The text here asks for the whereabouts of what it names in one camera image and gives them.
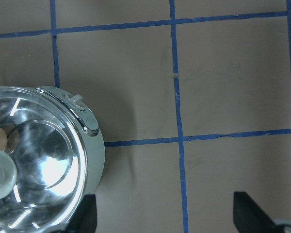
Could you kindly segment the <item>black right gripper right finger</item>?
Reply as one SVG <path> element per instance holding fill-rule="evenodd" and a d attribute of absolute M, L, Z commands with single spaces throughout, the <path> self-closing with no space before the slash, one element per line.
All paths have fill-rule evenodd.
<path fill-rule="evenodd" d="M 274 233 L 276 224 L 246 193 L 233 194 L 233 223 L 239 233 Z"/>

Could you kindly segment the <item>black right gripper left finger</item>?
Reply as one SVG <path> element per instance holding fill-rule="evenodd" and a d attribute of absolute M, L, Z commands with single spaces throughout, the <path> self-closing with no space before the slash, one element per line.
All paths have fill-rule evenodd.
<path fill-rule="evenodd" d="M 95 194 L 85 195 L 77 206 L 67 233 L 94 233 L 97 229 L 97 200 Z"/>

